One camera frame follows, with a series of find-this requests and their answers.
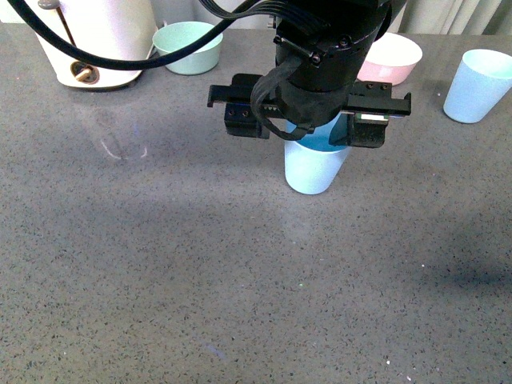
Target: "cup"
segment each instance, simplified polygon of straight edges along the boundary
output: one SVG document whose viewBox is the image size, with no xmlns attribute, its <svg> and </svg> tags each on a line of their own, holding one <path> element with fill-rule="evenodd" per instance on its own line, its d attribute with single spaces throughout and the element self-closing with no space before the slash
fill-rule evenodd
<svg viewBox="0 0 512 384">
<path fill-rule="evenodd" d="M 423 57 L 418 44 L 399 34 L 384 34 L 374 42 L 358 74 L 362 82 L 403 83 Z"/>
<path fill-rule="evenodd" d="M 206 22 L 176 22 L 158 30 L 153 36 L 153 44 L 163 56 L 195 42 L 213 27 Z M 176 74 L 204 74 L 218 64 L 221 42 L 222 34 L 186 58 L 166 65 L 166 68 Z"/>
<path fill-rule="evenodd" d="M 470 50 L 462 56 L 443 109 L 457 122 L 479 122 L 510 88 L 511 56 L 495 50 Z"/>
<path fill-rule="evenodd" d="M 351 147 L 329 144 L 330 132 L 339 118 L 346 124 L 346 115 L 339 114 L 332 122 L 316 128 L 314 134 L 307 134 L 297 142 L 285 142 L 286 181 L 297 192 L 324 192 L 342 167 Z M 286 131 L 294 128 L 291 122 L 286 123 Z"/>
</svg>

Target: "speckled countertop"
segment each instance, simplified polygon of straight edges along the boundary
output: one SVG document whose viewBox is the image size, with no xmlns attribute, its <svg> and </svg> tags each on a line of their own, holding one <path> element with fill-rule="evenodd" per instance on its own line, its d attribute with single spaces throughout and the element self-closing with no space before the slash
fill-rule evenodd
<svg viewBox="0 0 512 384">
<path fill-rule="evenodd" d="M 512 97 L 442 112 L 462 54 L 512 37 L 412 39 L 414 114 L 311 197 L 206 108 L 271 68 L 271 31 L 88 93 L 0 24 L 0 382 L 512 382 Z"/>
</svg>

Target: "light blue cup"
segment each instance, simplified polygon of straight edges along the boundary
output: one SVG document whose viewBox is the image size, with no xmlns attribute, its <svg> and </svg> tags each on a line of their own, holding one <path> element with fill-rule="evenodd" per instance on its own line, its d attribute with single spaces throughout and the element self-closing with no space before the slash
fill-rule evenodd
<svg viewBox="0 0 512 384">
<path fill-rule="evenodd" d="M 332 122 L 315 129 L 297 142 L 285 142 L 285 176 L 288 184 L 301 194 L 320 194 L 329 188 L 351 147 L 329 144 L 330 132 L 336 121 L 346 115 L 338 115 Z M 286 123 L 291 132 L 296 125 Z"/>
<path fill-rule="evenodd" d="M 479 122 L 510 88 L 511 56 L 494 50 L 470 50 L 462 57 L 444 111 L 457 122 Z"/>
</svg>

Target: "black wire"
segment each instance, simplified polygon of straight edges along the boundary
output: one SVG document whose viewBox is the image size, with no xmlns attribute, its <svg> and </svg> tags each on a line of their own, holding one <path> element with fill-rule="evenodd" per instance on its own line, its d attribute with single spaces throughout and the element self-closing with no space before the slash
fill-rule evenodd
<svg viewBox="0 0 512 384">
<path fill-rule="evenodd" d="M 228 12 L 221 8 L 214 0 L 199 0 L 199 2 L 209 12 L 224 20 L 238 20 L 239 18 L 246 18 L 257 14 L 268 14 L 288 21 L 306 35 L 315 34 L 329 26 L 320 18 L 283 0 L 265 0 L 243 12 Z"/>
<path fill-rule="evenodd" d="M 26 24 L 32 28 L 39 36 L 48 41 L 49 44 L 75 58 L 81 62 L 85 62 L 87 64 L 91 64 L 93 66 L 98 66 L 101 68 L 107 68 L 109 70 L 149 70 L 151 68 L 157 68 L 159 66 L 166 66 L 167 64 L 171 64 L 172 62 L 176 62 L 177 60 L 181 60 L 186 56 L 192 54 L 196 50 L 199 50 L 201 47 L 205 46 L 209 42 L 211 42 L 214 38 L 219 36 L 224 30 L 227 29 L 231 24 L 233 24 L 234 20 L 222 20 L 219 24 L 217 24 L 214 28 L 208 31 L 204 36 L 199 38 L 197 41 L 189 44 L 172 52 L 170 54 L 166 54 L 165 56 L 161 56 L 159 58 L 150 58 L 147 60 L 116 60 L 112 58 L 102 58 L 100 56 L 96 56 L 95 54 L 90 54 L 89 52 L 85 52 L 84 50 L 80 50 L 76 46 L 72 46 L 66 40 L 62 39 L 55 32 L 53 32 L 48 26 L 36 15 L 35 12 L 26 4 L 24 0 L 7 0 L 8 3 L 14 8 L 14 10 L 21 16 L 21 18 L 26 22 Z M 258 3 L 261 0 L 245 0 L 240 6 L 234 10 L 235 12 L 243 12 L 248 10 L 253 5 Z"/>
<path fill-rule="evenodd" d="M 267 76 L 260 77 L 250 95 L 250 108 L 258 122 L 283 140 L 300 140 L 309 131 L 307 128 L 297 126 L 291 133 L 283 132 L 265 116 L 263 103 L 269 94 L 277 89 L 279 83 L 286 81 L 299 68 L 301 63 L 302 60 L 297 56 L 289 56 L 283 64 L 272 69 Z"/>
</svg>

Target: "cup rim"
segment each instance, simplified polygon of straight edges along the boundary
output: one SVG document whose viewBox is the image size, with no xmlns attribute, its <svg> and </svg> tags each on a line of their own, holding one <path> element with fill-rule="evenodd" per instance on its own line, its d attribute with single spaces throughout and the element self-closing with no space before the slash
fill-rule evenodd
<svg viewBox="0 0 512 384">
<path fill-rule="evenodd" d="M 410 55 L 410 58 L 408 58 L 409 60 L 405 62 L 405 64 L 393 65 L 390 64 L 389 60 L 388 62 L 386 62 L 386 60 L 379 61 L 376 60 L 375 58 L 372 58 L 372 48 L 374 49 L 374 52 L 376 49 L 379 49 L 380 46 L 390 45 L 391 47 L 396 48 L 397 42 L 403 45 L 407 45 L 408 49 L 414 51 Z M 389 68 L 403 68 L 406 66 L 415 66 L 422 60 L 422 58 L 423 50 L 416 42 L 412 41 L 410 38 L 401 36 L 400 34 L 392 34 L 391 32 L 386 32 L 379 40 L 372 44 L 372 47 L 370 48 L 370 50 L 368 51 L 368 55 L 366 56 L 365 62 L 369 62 L 376 66 L 386 66 Z"/>
<path fill-rule="evenodd" d="M 160 46 L 158 46 L 156 44 L 156 41 L 155 39 L 157 38 L 157 36 L 160 34 L 162 35 L 163 34 L 163 31 L 165 29 L 167 29 L 167 31 L 170 31 L 172 30 L 173 28 L 177 27 L 177 26 L 182 26 L 182 25 L 189 25 L 189 26 L 192 26 L 192 25 L 203 25 L 203 26 L 210 26 L 211 29 L 214 28 L 215 26 L 213 24 L 209 24 L 208 22 L 196 22 L 196 21 L 190 21 L 190 22 L 173 22 L 171 24 L 167 24 L 166 26 L 160 28 L 159 30 L 157 30 L 154 34 L 153 34 L 153 38 L 152 38 L 152 41 L 153 41 L 153 45 L 156 47 L 157 50 L 160 50 L 162 52 L 165 52 L 166 54 L 171 54 L 173 52 L 176 52 L 177 50 L 180 50 L 181 48 L 177 48 L 176 50 L 166 50 L 166 49 L 163 49 L 161 48 Z M 199 48 L 198 50 L 196 50 L 194 52 L 194 54 L 199 54 L 201 52 L 207 52 L 209 50 L 212 50 L 214 49 L 216 46 L 218 46 L 222 40 L 224 39 L 224 34 L 223 33 L 220 33 L 217 37 L 215 37 L 211 42 L 208 42 L 207 44 L 205 44 L 204 46 L 202 46 L 201 48 Z"/>
<path fill-rule="evenodd" d="M 315 154 L 320 154 L 322 156 L 325 156 L 325 155 L 328 155 L 328 154 L 338 154 L 338 153 L 342 152 L 343 150 L 346 150 L 347 148 L 350 148 L 349 146 L 340 146 L 341 147 L 340 150 L 314 150 L 312 148 L 304 146 L 303 144 L 301 144 L 298 141 L 288 140 L 287 142 L 291 143 L 292 145 L 296 144 L 298 146 L 301 146 L 305 150 L 308 150 L 308 151 L 313 152 Z"/>
<path fill-rule="evenodd" d="M 509 76 L 497 76 L 497 75 L 487 73 L 484 70 L 478 70 L 478 68 L 476 68 L 474 65 L 471 65 L 471 62 L 468 62 L 469 56 L 471 56 L 472 54 L 475 54 L 475 53 L 487 54 L 489 56 L 491 56 L 491 55 L 492 56 L 502 56 L 505 60 L 507 60 L 509 62 L 508 64 L 510 66 L 510 75 Z M 486 76 L 488 78 L 496 78 L 496 79 L 500 79 L 500 80 L 511 80 L 512 79 L 512 56 L 510 56 L 508 54 L 504 54 L 503 52 L 500 52 L 499 50 L 486 50 L 486 49 L 468 50 L 462 56 L 462 61 L 469 68 L 471 68 L 471 70 L 473 70 L 479 74 L 482 74 L 483 76 Z"/>
</svg>

